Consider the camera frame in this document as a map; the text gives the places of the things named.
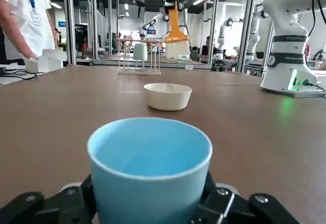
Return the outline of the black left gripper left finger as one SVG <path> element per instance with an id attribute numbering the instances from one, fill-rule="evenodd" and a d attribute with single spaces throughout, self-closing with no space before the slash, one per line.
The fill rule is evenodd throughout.
<path id="1" fill-rule="evenodd" d="M 1 223 L 92 223 L 97 213 L 92 178 L 45 198 L 24 192 L 1 207 Z"/>

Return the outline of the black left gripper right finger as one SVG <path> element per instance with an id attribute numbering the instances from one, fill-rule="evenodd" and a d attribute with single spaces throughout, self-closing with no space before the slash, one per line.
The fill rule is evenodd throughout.
<path id="1" fill-rule="evenodd" d="M 292 223 L 300 222 L 272 195 L 254 193 L 242 198 L 228 185 L 207 174 L 198 207 L 188 223 Z"/>

